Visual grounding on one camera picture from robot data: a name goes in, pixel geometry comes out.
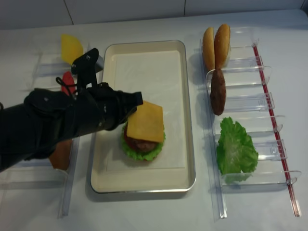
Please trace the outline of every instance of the green lettuce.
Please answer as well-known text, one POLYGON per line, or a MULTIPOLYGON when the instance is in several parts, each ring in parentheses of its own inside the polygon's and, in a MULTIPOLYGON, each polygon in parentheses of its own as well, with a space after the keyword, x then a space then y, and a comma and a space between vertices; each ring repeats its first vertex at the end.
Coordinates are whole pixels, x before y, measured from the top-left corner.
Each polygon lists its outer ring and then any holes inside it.
POLYGON ((253 172, 257 167, 258 153, 246 129, 238 122, 233 123, 230 117, 224 118, 220 127, 220 139, 216 151, 221 174, 253 172))

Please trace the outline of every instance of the burger patty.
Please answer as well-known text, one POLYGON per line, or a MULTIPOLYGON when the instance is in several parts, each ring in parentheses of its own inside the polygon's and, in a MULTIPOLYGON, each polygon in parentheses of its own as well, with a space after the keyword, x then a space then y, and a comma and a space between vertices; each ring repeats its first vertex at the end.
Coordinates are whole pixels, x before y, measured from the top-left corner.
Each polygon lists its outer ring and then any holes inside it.
POLYGON ((221 115, 226 103, 226 82, 221 69, 213 72, 210 99, 214 114, 221 115))
POLYGON ((156 148, 158 145, 157 142, 153 141, 144 141, 144 140, 138 140, 127 136, 127 125, 124 130, 125 133, 125 141, 128 143, 129 147, 137 152, 143 152, 147 153, 156 148))

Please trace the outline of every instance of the clear plastic holder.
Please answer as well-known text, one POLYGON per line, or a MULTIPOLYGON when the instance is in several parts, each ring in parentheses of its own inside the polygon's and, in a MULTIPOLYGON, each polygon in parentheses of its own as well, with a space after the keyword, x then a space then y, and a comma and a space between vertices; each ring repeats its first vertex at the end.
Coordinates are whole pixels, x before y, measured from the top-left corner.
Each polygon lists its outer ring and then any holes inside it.
POLYGON ((205 71, 208 122, 209 127, 212 128, 210 131, 212 152, 208 161, 208 171, 213 211, 214 215, 218 214, 218 218, 227 217, 224 193, 268 192, 288 188, 294 214, 300 216, 292 185, 297 181, 301 172, 284 170, 287 169, 285 167, 287 155, 284 142, 279 135, 284 116, 274 116, 271 93, 263 91, 263 89, 267 90, 271 68, 263 65, 262 58, 257 52, 258 39, 254 39, 254 30, 254 28, 231 28, 231 56, 227 66, 222 69, 226 82, 227 99, 224 113, 221 116, 214 115, 209 97, 213 70, 206 71, 203 55, 200 54, 205 71), (258 94, 252 91, 253 94, 246 96, 236 95, 237 89, 232 90, 240 88, 250 93, 251 87, 257 87, 255 91, 262 90, 258 94), (231 94, 232 96, 228 97, 229 90, 232 90, 235 95, 231 94), (258 111, 259 114, 268 111, 269 116, 234 117, 238 112, 249 113, 249 111, 258 111), (234 121, 238 121, 252 136, 254 146, 259 152, 258 166, 253 173, 221 175, 218 169, 216 147, 220 138, 220 122, 226 116, 231 116, 234 121))
POLYGON ((240 95, 226 98, 224 112, 259 111, 275 108, 271 93, 240 95))
POLYGON ((0 207, 10 203, 6 195, 11 190, 60 189, 58 218, 67 216, 73 187, 79 138, 72 143, 67 171, 53 169, 49 159, 22 161, 0 175, 0 207))
MULTIPOLYGON (((236 61, 239 64, 243 62, 246 65, 246 59, 230 60, 230 62, 236 61)), ((269 66, 258 67, 258 66, 247 66, 247 67, 235 67, 235 68, 224 68, 223 69, 224 78, 227 88, 242 88, 242 87, 253 87, 266 85, 269 82, 272 69, 269 66), (261 81, 260 70, 264 73, 264 80, 261 81)), ((211 88, 213 70, 209 71, 206 75, 206 86, 211 88)))
MULTIPOLYGON (((280 153, 286 153, 283 140, 275 140, 269 138, 275 132, 282 129, 285 117, 284 116, 264 116, 264 117, 248 117, 248 118, 235 118, 234 121, 239 122, 243 127, 247 128, 246 132, 252 137, 254 147, 259 153, 259 160, 280 161, 286 159, 287 155, 281 156, 280 153), (272 120, 275 118, 276 126, 273 128, 272 120), (267 137, 264 141, 255 140, 255 137, 267 137)), ((222 118, 215 119, 213 124, 213 133, 215 134, 216 146, 220 138, 220 123, 222 118)))
MULTIPOLYGON (((89 42, 82 39, 79 41, 83 47, 83 53, 91 49, 89 42)), ((32 75, 25 77, 27 90, 31 91, 34 88, 60 90, 61 86, 55 81, 56 77, 62 77, 65 72, 71 70, 70 64, 61 59, 61 34, 51 37, 35 36, 33 43, 38 62, 32 75)))
POLYGON ((262 173, 234 173, 220 176, 222 186, 233 185, 276 185, 286 184, 291 185, 297 182, 297 179, 302 175, 300 171, 280 171, 280 172, 262 172, 262 173), (285 175, 290 175, 289 179, 285 180, 285 175))

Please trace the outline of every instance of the yellow cheese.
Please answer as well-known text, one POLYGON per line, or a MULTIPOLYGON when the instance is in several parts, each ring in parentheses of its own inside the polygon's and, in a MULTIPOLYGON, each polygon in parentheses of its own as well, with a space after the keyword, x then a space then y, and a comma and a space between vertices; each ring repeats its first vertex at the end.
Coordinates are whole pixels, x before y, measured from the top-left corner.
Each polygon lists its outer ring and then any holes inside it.
POLYGON ((80 41, 71 35, 61 35, 61 58, 63 61, 73 64, 76 58, 83 55, 83 48, 80 41))
POLYGON ((143 101, 128 118, 127 136, 145 141, 164 142, 163 108, 143 101))

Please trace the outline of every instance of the sesame-free bun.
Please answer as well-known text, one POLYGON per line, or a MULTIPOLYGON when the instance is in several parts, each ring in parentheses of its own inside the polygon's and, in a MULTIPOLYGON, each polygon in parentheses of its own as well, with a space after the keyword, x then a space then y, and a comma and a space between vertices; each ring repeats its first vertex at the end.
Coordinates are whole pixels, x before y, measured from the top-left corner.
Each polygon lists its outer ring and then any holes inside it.
POLYGON ((215 68, 221 69, 226 66, 230 56, 230 27, 222 24, 216 32, 214 39, 215 68))
POLYGON ((203 60, 208 71, 215 69, 214 28, 209 27, 203 34, 203 60))

